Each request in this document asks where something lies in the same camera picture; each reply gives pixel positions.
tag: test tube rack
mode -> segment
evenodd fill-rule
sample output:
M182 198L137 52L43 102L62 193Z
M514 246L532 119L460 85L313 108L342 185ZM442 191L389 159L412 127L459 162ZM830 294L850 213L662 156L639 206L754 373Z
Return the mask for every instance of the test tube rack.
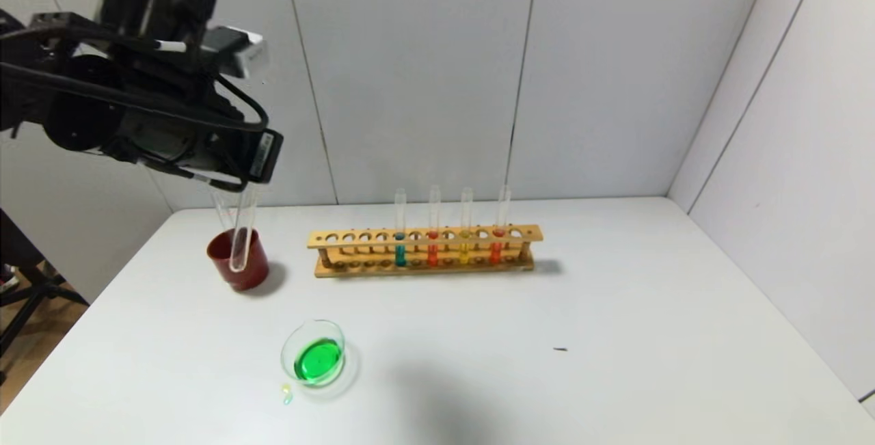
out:
M317 278L404 276L450 273L504 273L531 271L535 261L529 248L543 241L537 224L509 224L505 236L497 237L493 226L477 225L463 239L459 227L444 227L437 239L425 235L427 228L407 229L403 240L394 239L394 229L317 230L310 233L308 249L319 251ZM500 261L490 262L493 243L502 243ZM396 265L394 249L403 245L405 265ZM437 265L429 265L428 246L438 245ZM460 246L468 245L468 262L459 261Z

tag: red cup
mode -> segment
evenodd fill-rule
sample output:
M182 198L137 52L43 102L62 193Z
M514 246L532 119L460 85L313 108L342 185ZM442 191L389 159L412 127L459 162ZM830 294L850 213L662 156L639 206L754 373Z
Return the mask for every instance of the red cup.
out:
M258 230L252 230L250 257L247 259L246 268L240 273L231 271L228 261L231 259L231 238L233 235L234 230L219 233L219 236L206 246L206 255L213 259L213 264L216 264L219 274L231 285L234 291L246 291L262 284L263 280L268 277L268 258L265 256L265 249L258 238Z

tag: white sticker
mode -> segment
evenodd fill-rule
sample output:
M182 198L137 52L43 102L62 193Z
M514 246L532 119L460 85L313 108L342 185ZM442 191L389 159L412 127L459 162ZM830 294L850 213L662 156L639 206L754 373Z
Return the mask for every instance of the white sticker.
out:
M265 170L265 163L268 161L268 155L271 154L271 145L273 143L273 134L263 133L262 140L258 143L256 158L252 161L250 175L253 177L262 177L262 171Z

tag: white table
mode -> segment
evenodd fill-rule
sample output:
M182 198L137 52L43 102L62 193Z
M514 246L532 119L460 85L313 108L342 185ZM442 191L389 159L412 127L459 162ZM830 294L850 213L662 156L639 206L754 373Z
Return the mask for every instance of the white table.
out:
M513 223L546 237L537 270L453 277L312 276L309 230L385 226L392 206L258 214L265 285L222 283L204 253L215 212L173 215L0 418L0 442L875 443L875 420L666 199L515 202ZM279 351L308 318L343 327L360 372L335 401L286 406Z

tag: green liquid in dish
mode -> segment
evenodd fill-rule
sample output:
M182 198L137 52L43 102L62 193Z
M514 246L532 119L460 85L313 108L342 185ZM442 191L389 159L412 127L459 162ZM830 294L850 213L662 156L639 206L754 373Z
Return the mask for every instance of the green liquid in dish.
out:
M334 339L318 339L311 342L295 359L295 375L309 383L330 379L340 365L343 349Z

